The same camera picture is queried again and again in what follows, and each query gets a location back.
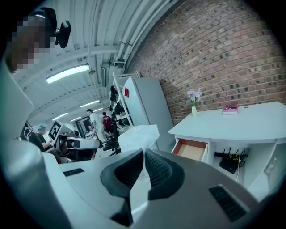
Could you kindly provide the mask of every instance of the flower vase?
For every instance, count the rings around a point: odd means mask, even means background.
[[[197,109],[195,106],[192,106],[192,114],[193,114],[193,117],[197,116]]]

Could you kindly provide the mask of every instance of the brick wall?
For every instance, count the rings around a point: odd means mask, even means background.
[[[160,80],[172,120],[227,104],[286,103],[286,62],[264,21],[238,0],[181,0],[162,17],[126,72]]]

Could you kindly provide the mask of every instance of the white cable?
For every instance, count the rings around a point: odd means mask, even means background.
[[[240,157],[238,159],[238,172],[237,172],[237,177],[236,177],[236,181],[237,181],[237,178],[238,178],[238,175],[240,174]]]

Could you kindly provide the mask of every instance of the man in white shirt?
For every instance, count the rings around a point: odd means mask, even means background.
[[[100,141],[105,142],[107,141],[106,136],[104,134],[103,124],[101,122],[101,118],[98,114],[93,113],[91,109],[88,109],[86,111],[88,113],[88,116],[90,117],[90,121],[93,123],[93,133],[97,133],[97,137]]]

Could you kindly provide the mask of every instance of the pink book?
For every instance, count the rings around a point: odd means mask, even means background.
[[[238,115],[237,105],[226,105],[223,108],[222,115]]]

